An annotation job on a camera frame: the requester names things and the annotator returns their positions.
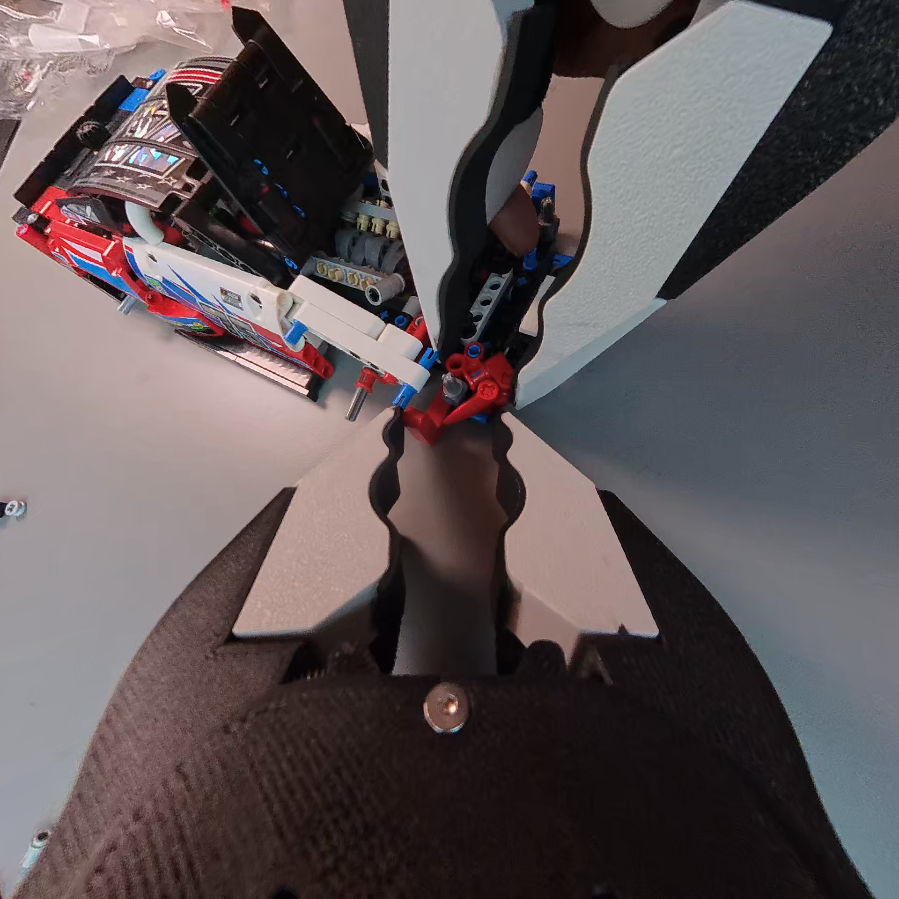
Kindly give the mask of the clear plastic bag pile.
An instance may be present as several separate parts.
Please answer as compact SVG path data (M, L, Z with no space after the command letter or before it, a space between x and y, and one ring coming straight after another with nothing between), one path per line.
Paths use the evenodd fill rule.
M227 1L3 1L1 113L20 120L47 79L96 74L143 43L211 48Z

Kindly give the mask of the person's right hand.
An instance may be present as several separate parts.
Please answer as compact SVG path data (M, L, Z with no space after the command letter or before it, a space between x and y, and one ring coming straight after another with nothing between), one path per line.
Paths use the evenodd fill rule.
M523 184L515 187L488 226L506 251L516 258L522 259L537 247L541 224L531 195Z

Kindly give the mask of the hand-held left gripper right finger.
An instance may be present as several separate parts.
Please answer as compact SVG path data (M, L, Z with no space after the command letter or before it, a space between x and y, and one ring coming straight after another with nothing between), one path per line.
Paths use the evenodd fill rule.
M625 632L655 638L650 610L601 496L526 425L494 429L499 540L497 624L519 641L583 641Z

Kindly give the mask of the grey desk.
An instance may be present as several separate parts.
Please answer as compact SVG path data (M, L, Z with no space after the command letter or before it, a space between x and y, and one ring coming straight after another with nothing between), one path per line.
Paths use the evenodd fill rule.
M51 86L2 169L2 878L58 815L118 678L276 491L348 438L20 241L12 192L146 44ZM521 412L742 630L876 897L897 897L897 121L828 66L825 132L875 138L796 207Z

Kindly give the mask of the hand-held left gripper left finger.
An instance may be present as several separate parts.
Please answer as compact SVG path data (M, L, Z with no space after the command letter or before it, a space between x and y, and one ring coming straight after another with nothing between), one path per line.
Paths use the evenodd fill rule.
M232 633L298 637L322 659L366 649L396 664L405 608L399 499L401 413L388 409L298 481Z

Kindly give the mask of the red brick assembly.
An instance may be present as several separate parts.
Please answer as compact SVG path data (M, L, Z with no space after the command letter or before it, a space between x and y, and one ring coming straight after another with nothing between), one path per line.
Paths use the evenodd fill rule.
M513 367L503 352L489 354L481 343L469 343L444 362L440 392L424 409L403 412L405 428L433 446L443 433L462 421L487 420L511 400Z

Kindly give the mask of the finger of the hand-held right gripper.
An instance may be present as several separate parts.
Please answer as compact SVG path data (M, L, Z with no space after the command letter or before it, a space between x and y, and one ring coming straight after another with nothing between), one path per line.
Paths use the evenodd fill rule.
M389 3L389 184L441 354L461 343L488 223L535 149L555 29L555 2Z
M578 251L538 308L514 405L544 398L664 304L662 287L833 31L828 5L702 2L610 76L582 152Z

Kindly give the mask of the toy brick race car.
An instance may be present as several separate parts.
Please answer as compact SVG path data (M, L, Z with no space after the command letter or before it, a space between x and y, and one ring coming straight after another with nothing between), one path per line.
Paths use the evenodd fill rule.
M406 409L441 356L417 297L386 168L252 8L233 59L123 76L15 191L17 237L127 313L251 354L317 399L330 350Z

